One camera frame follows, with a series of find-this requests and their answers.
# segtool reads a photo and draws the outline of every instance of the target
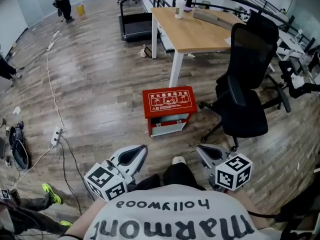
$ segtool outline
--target white cup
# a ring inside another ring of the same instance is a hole
[[[145,49],[141,49],[141,51],[139,51],[138,54],[139,54],[142,58],[147,57],[147,54],[146,54],[146,52],[145,52]]]
[[[184,17],[186,1],[185,0],[175,0],[175,18],[182,19]]]

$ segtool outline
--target neon yellow shoe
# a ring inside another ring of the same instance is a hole
[[[63,226],[67,226],[67,227],[71,227],[72,226],[72,223],[67,221],[67,220],[61,220],[60,224],[63,225]]]
[[[52,187],[49,184],[43,183],[42,188],[46,193],[51,193],[51,195],[53,196],[53,203],[54,204],[57,204],[57,205],[62,204],[62,200],[61,200],[60,196],[55,194],[54,190],[52,189]]]

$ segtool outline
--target white floor cable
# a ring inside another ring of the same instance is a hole
[[[63,34],[61,34],[60,32],[54,34],[53,38],[52,38],[51,41],[50,41],[49,47],[50,47],[51,45],[53,45],[57,40],[59,40],[62,36],[63,36]],[[58,108],[57,103],[56,103],[56,97],[55,97],[55,95],[54,95],[54,90],[53,90],[52,85],[51,85],[50,72],[49,72],[48,52],[49,52],[49,50],[47,49],[47,50],[46,50],[46,70],[48,71],[49,84],[50,84],[52,96],[53,96],[53,99],[54,99],[54,104],[55,104],[55,107],[56,107],[56,111],[57,111],[58,116],[59,116],[59,118],[60,118],[61,128],[62,128],[62,126],[65,128],[65,124],[64,124],[64,122],[63,122],[63,120],[62,120],[62,118],[61,118],[61,116],[60,116],[59,108]],[[22,145],[25,153],[27,154],[27,151],[26,151],[24,145],[23,145],[22,143],[21,143],[21,145]],[[26,173],[16,182],[16,184],[13,185],[13,187],[10,189],[10,191],[13,190],[13,189],[18,185],[18,183],[27,175],[27,173],[30,172],[30,171],[37,165],[37,163],[40,161],[40,159],[41,159],[45,154],[47,154],[50,150],[52,150],[54,147],[55,147],[55,146],[52,146],[50,149],[48,149],[46,152],[44,152],[44,153],[38,158],[38,160],[35,162],[35,164],[34,164],[29,170],[26,171]]]

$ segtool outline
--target chair backrest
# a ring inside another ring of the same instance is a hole
[[[231,55],[227,75],[235,76],[241,89],[260,86],[277,50],[277,41],[266,40],[268,33],[252,31],[251,26],[236,23],[231,31]]]
[[[254,10],[250,10],[250,17],[246,25],[251,28],[253,33],[265,39],[269,44],[276,43],[279,39],[278,26]]]

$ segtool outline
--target fire extinguisher cabinet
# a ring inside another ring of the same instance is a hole
[[[151,137],[181,131],[197,112],[191,86],[143,90],[142,99]]]

